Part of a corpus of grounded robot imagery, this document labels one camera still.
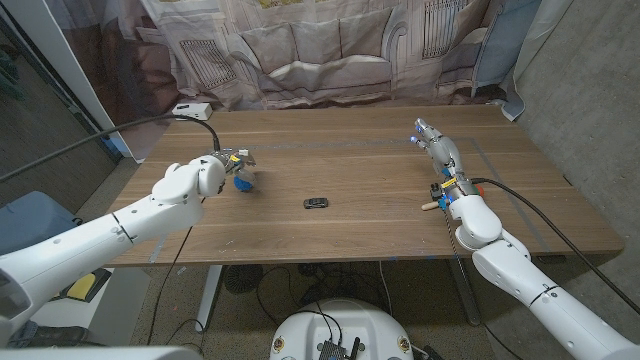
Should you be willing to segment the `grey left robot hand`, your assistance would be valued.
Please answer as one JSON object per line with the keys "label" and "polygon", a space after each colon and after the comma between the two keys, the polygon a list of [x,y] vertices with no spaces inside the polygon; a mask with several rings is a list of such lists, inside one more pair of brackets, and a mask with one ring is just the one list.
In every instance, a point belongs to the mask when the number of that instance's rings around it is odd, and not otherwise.
{"label": "grey left robot hand", "polygon": [[225,148],[221,150],[220,155],[228,176],[233,175],[247,183],[255,183],[256,177],[249,167],[255,166],[256,162],[248,149]]}

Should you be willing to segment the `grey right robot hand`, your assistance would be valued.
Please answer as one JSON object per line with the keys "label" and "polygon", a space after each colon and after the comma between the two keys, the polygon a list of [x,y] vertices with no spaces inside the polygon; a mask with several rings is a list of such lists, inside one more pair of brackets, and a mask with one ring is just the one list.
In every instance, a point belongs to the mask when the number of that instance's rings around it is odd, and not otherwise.
{"label": "grey right robot hand", "polygon": [[433,160],[437,172],[444,171],[447,176],[464,174],[459,150],[449,137],[444,136],[421,118],[416,119],[415,128],[419,135],[412,136],[410,141],[426,151]]}

